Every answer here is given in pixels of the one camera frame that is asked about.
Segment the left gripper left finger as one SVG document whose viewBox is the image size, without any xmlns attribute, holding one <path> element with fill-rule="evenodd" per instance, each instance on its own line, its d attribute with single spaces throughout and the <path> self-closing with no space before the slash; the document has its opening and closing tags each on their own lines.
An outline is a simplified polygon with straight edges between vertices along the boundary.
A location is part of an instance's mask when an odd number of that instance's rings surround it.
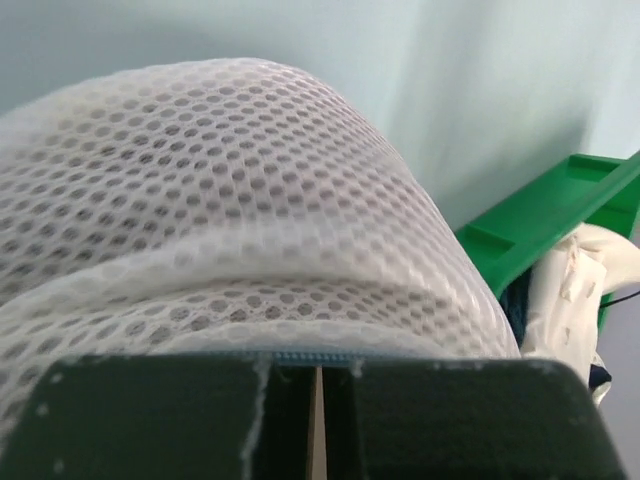
<svg viewBox="0 0 640 480">
<path fill-rule="evenodd" d="M 5 479 L 302 479 L 314 370 L 265 358 L 63 360 L 29 395 Z"/>
</svg>

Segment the white mesh laundry bag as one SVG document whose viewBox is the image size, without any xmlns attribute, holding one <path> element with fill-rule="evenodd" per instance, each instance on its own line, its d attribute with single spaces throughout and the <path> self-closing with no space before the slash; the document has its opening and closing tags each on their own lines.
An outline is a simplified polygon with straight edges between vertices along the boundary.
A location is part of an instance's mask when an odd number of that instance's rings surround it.
<svg viewBox="0 0 640 480">
<path fill-rule="evenodd" d="M 1 432 L 57 360 L 196 349 L 515 358 L 391 144 L 260 59 L 119 72 L 1 119 Z"/>
</svg>

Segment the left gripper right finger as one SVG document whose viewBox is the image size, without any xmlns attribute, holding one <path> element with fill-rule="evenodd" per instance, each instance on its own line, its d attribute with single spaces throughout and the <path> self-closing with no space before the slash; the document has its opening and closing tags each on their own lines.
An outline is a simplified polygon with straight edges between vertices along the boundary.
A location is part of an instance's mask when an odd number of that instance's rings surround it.
<svg viewBox="0 0 640 480">
<path fill-rule="evenodd" d="M 623 479 L 591 396 L 549 361 L 323 371 L 332 479 Z"/>
</svg>

